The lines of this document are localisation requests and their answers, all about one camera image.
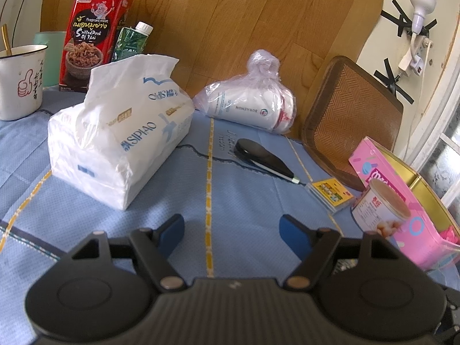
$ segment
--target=tissue pack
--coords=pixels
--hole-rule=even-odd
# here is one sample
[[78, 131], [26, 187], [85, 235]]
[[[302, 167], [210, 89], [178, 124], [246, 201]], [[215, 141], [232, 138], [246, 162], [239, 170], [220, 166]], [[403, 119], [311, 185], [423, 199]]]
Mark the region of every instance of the tissue pack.
[[136, 55], [94, 68], [84, 102], [51, 117], [51, 170], [125, 210], [190, 128], [192, 100], [170, 79], [177, 59]]

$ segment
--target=chair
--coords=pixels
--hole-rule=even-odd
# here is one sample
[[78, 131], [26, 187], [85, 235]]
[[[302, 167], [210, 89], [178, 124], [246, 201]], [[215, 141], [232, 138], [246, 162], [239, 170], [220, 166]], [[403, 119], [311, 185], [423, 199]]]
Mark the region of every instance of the chair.
[[327, 173], [362, 191], [348, 159], [366, 136], [393, 151], [402, 112], [402, 103], [373, 76], [347, 57], [334, 57], [303, 124], [302, 142]]

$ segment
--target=canned food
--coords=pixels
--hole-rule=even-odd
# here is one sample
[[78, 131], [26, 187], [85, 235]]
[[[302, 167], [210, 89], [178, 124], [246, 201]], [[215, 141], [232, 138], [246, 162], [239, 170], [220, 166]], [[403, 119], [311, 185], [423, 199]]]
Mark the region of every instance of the canned food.
[[351, 207], [351, 215], [364, 232], [375, 231], [389, 237], [410, 218], [410, 210], [391, 187], [372, 179]]

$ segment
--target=plastic bag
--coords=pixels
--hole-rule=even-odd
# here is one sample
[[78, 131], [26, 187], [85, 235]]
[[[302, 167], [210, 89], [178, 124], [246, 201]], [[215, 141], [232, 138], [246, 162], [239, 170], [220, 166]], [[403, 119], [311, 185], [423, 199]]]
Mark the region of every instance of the plastic bag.
[[280, 82], [279, 60], [266, 50], [249, 57], [248, 73], [215, 82], [198, 93], [195, 107], [213, 118], [286, 133], [294, 123], [295, 97]]
[[455, 234], [453, 226], [449, 226], [449, 228], [447, 228], [446, 230], [441, 231], [439, 233], [439, 235], [444, 240], [447, 240], [447, 241], [449, 241], [451, 243], [454, 243], [454, 244], [459, 244], [460, 243], [460, 238], [458, 238], [457, 235]]
[[170, 79], [177, 62], [136, 55], [94, 68], [84, 102], [48, 123], [53, 175], [126, 209], [189, 131], [192, 100]]

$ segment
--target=yellow card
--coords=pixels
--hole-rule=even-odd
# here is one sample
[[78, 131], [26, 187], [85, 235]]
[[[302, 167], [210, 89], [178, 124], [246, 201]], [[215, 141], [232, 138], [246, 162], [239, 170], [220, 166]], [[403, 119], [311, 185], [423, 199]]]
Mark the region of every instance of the yellow card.
[[312, 185], [334, 207], [353, 198], [347, 188], [335, 178], [315, 182]]

